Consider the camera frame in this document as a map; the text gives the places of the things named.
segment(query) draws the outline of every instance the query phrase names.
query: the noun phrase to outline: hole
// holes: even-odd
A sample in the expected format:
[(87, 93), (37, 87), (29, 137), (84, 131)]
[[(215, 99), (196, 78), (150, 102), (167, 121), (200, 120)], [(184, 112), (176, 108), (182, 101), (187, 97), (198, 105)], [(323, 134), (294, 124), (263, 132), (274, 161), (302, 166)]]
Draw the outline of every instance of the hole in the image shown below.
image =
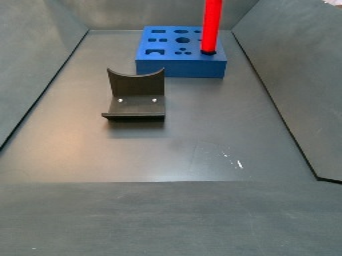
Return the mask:
[(166, 54), (166, 50), (160, 50), (160, 49), (147, 49), (146, 50), (146, 54), (151, 54), (151, 53), (159, 53), (160, 55)]
[(176, 42), (180, 44), (187, 44), (190, 42), (190, 39), (187, 37), (179, 37), (176, 38)]
[(178, 34), (186, 34), (186, 33), (188, 33), (188, 31), (187, 31), (187, 30), (183, 30), (183, 29), (178, 29), (178, 30), (175, 30), (175, 33), (178, 33)]
[(159, 33), (159, 34), (160, 34), (160, 33), (166, 33), (166, 30), (163, 30), (163, 29), (154, 29), (154, 30), (152, 30), (152, 33)]

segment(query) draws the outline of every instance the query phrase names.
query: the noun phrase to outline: red peg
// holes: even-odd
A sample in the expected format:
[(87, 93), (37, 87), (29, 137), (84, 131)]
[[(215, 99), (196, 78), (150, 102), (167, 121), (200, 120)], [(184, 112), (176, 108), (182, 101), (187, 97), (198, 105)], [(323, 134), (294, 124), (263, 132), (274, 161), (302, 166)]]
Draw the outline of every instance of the red peg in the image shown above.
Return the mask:
[(216, 53), (220, 13), (222, 0), (206, 0), (200, 52), (207, 55)]

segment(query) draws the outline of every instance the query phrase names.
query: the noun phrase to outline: gray wall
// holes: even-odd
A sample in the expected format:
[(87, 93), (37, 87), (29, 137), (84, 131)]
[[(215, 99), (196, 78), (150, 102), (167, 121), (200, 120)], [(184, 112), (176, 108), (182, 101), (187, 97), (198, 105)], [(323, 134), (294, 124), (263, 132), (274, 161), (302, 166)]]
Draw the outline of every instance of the gray wall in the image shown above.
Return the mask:
[[(202, 24), (204, 0), (59, 0), (91, 29)], [(258, 0), (224, 1), (222, 29), (231, 29)]]
[(234, 34), (317, 175), (342, 180), (342, 11), (260, 0)]
[(0, 1), (0, 148), (85, 32), (55, 0)]

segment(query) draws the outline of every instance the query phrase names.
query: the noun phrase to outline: black curved holder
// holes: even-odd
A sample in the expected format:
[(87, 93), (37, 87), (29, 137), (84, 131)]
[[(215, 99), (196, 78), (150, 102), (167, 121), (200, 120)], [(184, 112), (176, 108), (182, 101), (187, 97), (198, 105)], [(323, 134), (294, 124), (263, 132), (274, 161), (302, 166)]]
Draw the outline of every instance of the black curved holder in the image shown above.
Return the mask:
[(164, 103), (164, 69), (147, 75), (127, 76), (107, 69), (112, 103), (108, 113), (102, 116), (116, 119), (163, 119)]

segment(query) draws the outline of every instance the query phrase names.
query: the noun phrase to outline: blue block with holes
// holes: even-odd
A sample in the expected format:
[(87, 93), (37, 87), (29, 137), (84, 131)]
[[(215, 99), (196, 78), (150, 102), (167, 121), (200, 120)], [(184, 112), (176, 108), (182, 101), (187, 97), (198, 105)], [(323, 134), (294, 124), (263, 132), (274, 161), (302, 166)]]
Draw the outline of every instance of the blue block with holes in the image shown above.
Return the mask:
[(223, 78), (227, 57), (218, 39), (216, 54), (200, 53), (202, 27), (147, 26), (136, 52), (139, 75), (166, 69), (167, 77)]

